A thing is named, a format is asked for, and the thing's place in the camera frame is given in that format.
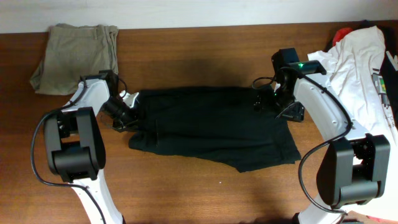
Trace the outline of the black shorts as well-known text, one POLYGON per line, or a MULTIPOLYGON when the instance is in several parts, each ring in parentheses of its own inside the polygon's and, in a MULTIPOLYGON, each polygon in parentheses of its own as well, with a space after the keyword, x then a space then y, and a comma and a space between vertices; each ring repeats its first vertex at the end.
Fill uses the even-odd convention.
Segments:
POLYGON ((271 87, 142 90, 129 147, 220 162, 238 172, 293 164, 301 155, 273 96, 271 87))

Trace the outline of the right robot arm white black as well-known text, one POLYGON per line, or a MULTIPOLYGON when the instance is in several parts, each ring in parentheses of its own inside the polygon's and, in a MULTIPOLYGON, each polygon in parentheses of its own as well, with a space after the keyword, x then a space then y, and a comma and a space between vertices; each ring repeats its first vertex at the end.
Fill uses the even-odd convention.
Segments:
POLYGON ((355 206, 384 195, 391 151, 385 135, 372 135, 348 111, 330 85, 330 76, 318 60, 301 62, 294 48, 280 49, 272 57, 275 86, 269 104, 278 118, 303 121, 308 112, 324 142, 309 150, 298 166, 298 181, 305 161, 325 147, 316 176, 318 194, 296 213, 292 223, 344 223, 355 206))

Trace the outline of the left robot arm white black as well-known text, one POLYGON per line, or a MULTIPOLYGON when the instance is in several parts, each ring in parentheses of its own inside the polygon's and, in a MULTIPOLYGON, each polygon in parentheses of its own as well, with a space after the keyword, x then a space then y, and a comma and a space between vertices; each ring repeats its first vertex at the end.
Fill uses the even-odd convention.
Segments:
POLYGON ((50 171, 61 177, 62 187, 76 192, 92 223, 125 222, 106 184, 106 150, 96 119, 104 112, 113 121, 111 129, 120 133, 137 123, 137 96, 119 91, 121 82, 111 70, 82 78, 70 101, 40 123, 50 171))

